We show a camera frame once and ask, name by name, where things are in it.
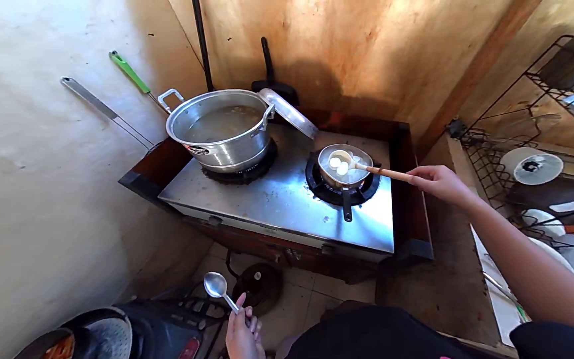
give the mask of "black spatula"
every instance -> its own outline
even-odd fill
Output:
[[[280,82],[276,82],[274,78],[274,67],[272,66],[272,57],[269,54],[269,46],[267,45],[267,39],[260,38],[260,44],[263,45],[263,55],[265,55],[265,66],[267,67],[267,80],[259,80],[251,83],[251,90],[253,92],[259,92],[262,89],[270,88],[274,90],[277,94],[281,95],[287,102],[294,106],[298,106],[300,102],[298,101],[298,94],[296,89]]]

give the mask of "metal spoon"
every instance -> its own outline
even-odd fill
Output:
[[[393,178],[395,180],[404,181],[404,182],[411,182],[411,178],[413,178],[412,175],[407,175],[406,173],[391,171],[390,169],[383,169],[383,168],[371,167],[371,166],[365,166],[363,164],[359,164],[358,162],[356,162],[353,159],[353,157],[347,151],[344,151],[344,150],[336,150],[336,151],[331,152],[331,154],[329,155],[329,159],[332,159],[334,157],[340,159],[343,162],[347,162],[347,164],[349,164],[349,169],[352,169],[352,168],[362,169],[363,171],[375,173],[376,175],[387,176],[389,178]]]
[[[225,277],[216,272],[207,272],[203,277],[203,285],[205,286],[205,291],[212,298],[224,298],[227,304],[232,308],[234,314],[240,312],[239,306],[234,303],[234,301],[227,295],[227,280]],[[251,319],[245,316],[245,324],[249,328],[251,325]]]

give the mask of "tiled floor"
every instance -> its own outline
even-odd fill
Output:
[[[225,266],[226,255],[227,249],[214,243],[196,270],[194,281],[201,281],[207,272],[219,272],[227,279],[228,292],[231,293],[235,279]],[[261,262],[265,261],[246,254],[232,254],[232,269],[237,273]],[[374,302],[376,281],[349,286],[339,279],[297,268],[284,270],[283,275],[285,280],[283,296],[271,312],[260,318],[263,322],[262,336],[265,349],[275,349],[287,335],[303,333],[320,321],[320,316],[326,309],[334,308],[344,300]],[[225,346],[226,329],[224,326],[221,330],[210,358],[216,358]]]

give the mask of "small saucepan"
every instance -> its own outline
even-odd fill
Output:
[[[342,192],[342,217],[345,221],[351,222],[353,215],[351,214],[351,192],[349,190],[360,187],[364,179],[369,175],[369,172],[351,169],[346,175],[338,175],[334,169],[329,167],[329,155],[336,150],[351,153],[357,162],[369,167],[373,166],[373,160],[365,151],[348,144],[332,144],[323,148],[318,155],[320,174],[327,184]]]

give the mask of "stove knob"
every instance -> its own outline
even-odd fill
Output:
[[[322,254],[326,255],[326,256],[333,256],[333,254],[335,253],[335,248],[333,248],[330,245],[323,245],[323,247],[320,249],[320,252],[322,252]]]
[[[214,227],[218,226],[219,224],[223,223],[223,219],[219,218],[217,216],[210,216],[207,219],[207,224],[208,225],[213,225]]]

